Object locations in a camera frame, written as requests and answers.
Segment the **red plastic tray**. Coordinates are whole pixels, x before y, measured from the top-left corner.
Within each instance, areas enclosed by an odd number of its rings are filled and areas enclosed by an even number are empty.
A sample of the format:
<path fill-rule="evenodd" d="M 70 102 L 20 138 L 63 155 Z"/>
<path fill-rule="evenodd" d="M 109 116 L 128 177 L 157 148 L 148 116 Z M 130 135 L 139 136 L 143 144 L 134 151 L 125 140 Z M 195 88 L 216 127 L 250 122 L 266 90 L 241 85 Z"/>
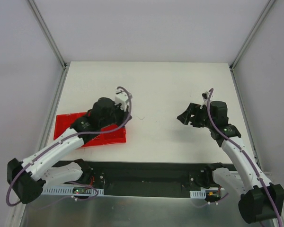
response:
<path fill-rule="evenodd" d="M 70 127 L 71 123 L 73 123 L 77 118 L 82 117 L 84 114 L 85 112 L 57 115 L 53 131 L 53 139 L 55 140 L 59 136 L 61 136 L 62 133 Z M 125 127 L 111 133 L 100 134 L 99 136 L 89 141 L 87 144 L 84 144 L 82 148 L 118 143 L 126 143 Z"/>

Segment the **left aluminium frame post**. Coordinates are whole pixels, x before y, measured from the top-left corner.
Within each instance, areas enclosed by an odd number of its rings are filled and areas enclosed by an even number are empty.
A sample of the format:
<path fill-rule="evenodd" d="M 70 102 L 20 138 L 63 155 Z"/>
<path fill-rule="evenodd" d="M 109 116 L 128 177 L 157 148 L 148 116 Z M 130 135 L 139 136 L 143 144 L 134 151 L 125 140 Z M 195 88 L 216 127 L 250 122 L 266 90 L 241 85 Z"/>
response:
<path fill-rule="evenodd" d="M 52 49 L 56 59 L 58 60 L 59 64 L 62 66 L 63 69 L 65 69 L 67 67 L 67 63 L 65 62 L 42 14 L 41 11 L 39 10 L 36 2 L 34 0 L 27 0 L 27 3 L 32 11 L 32 13 L 34 14 L 34 17 L 37 20 L 38 25 L 41 28 L 42 33 L 44 34 L 50 48 Z"/>

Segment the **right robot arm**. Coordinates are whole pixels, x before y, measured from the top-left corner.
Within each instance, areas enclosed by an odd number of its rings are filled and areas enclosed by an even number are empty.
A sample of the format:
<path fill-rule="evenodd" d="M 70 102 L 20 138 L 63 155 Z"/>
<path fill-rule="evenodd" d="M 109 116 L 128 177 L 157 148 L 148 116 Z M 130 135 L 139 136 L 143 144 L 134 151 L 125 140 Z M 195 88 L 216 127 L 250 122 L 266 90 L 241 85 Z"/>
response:
<path fill-rule="evenodd" d="M 234 196 L 246 223 L 277 219 L 281 226 L 284 189 L 280 184 L 273 184 L 245 151 L 240 132 L 229 124 L 226 103 L 211 101 L 209 106 L 190 103 L 177 119 L 184 125 L 208 128 L 239 174 L 236 177 L 221 163 L 214 163 L 206 167 L 205 185 L 213 187 L 218 184 Z"/>

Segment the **aluminium frame post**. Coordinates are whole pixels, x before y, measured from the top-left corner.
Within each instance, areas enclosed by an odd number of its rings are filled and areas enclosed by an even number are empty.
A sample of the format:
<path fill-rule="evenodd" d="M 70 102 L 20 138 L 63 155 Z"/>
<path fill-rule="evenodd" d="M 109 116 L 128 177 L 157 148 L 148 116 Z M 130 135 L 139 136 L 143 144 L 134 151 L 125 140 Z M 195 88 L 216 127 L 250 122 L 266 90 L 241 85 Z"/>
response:
<path fill-rule="evenodd" d="M 56 59 L 58 60 L 59 64 L 62 66 L 63 69 L 65 69 L 67 67 L 67 63 L 65 62 L 42 14 L 41 11 L 39 10 L 36 2 L 34 0 L 27 0 L 27 3 L 32 11 L 32 13 L 34 14 L 34 17 L 37 20 L 38 25 L 41 28 L 42 33 L 44 34 L 50 48 L 52 49 Z"/>
<path fill-rule="evenodd" d="M 245 40 L 243 42 L 243 45 L 239 49 L 235 59 L 229 65 L 229 68 L 230 68 L 231 72 L 233 72 L 234 69 L 236 68 L 236 66 L 238 65 L 239 61 L 243 57 L 243 54 L 246 52 L 246 50 L 249 47 L 251 41 L 253 40 L 253 38 L 257 34 L 258 30 L 260 29 L 260 27 L 264 23 L 266 17 L 270 13 L 270 11 L 272 10 L 272 8 L 276 4 L 276 2 L 277 2 L 277 0 L 268 0 L 266 2 L 264 8 L 262 9 L 261 13 L 259 14 L 258 18 L 256 19 L 252 29 L 250 30 L 250 32 L 248 33 L 247 37 L 245 38 Z"/>

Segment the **right aluminium frame post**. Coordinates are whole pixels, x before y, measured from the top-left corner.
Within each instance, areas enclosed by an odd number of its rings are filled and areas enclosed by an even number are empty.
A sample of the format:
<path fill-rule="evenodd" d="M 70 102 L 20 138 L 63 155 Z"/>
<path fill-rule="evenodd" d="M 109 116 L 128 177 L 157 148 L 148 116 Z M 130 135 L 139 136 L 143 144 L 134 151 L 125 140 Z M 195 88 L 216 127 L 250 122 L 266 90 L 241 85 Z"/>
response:
<path fill-rule="evenodd" d="M 246 52 L 246 50 L 249 47 L 251 41 L 253 40 L 253 38 L 257 34 L 258 30 L 260 29 L 260 27 L 264 23 L 266 17 L 270 13 L 270 11 L 272 10 L 272 8 L 276 4 L 276 2 L 277 2 L 277 0 L 268 0 L 266 2 L 264 8 L 262 9 L 261 13 L 259 14 L 258 18 L 256 19 L 252 29 L 250 30 L 250 32 L 248 33 L 247 37 L 245 38 L 245 40 L 243 42 L 243 45 L 239 49 L 235 59 L 229 65 L 229 68 L 230 68 L 231 72 L 233 72 L 234 69 L 236 68 L 236 66 L 238 65 L 239 61 L 243 57 L 243 54 Z"/>

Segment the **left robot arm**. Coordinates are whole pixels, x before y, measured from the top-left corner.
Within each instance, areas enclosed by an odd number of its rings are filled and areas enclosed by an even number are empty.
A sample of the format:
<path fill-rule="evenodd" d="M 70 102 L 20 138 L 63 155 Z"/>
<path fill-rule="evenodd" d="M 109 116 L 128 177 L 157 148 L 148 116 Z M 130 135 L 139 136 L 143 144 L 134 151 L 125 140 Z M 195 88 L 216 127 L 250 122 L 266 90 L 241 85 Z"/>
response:
<path fill-rule="evenodd" d="M 120 129 L 131 119 L 132 100 L 129 97 L 115 100 L 102 97 L 83 116 L 77 118 L 64 133 L 50 145 L 23 159 L 10 160 L 7 165 L 6 204 L 11 192 L 15 192 L 19 201 L 28 204 L 41 193 L 61 183 L 74 183 L 81 186 L 92 185 L 92 170 L 82 159 L 70 164 L 54 167 L 58 161 L 73 150 L 82 147 L 100 134 L 107 134 L 103 128 L 117 125 Z"/>

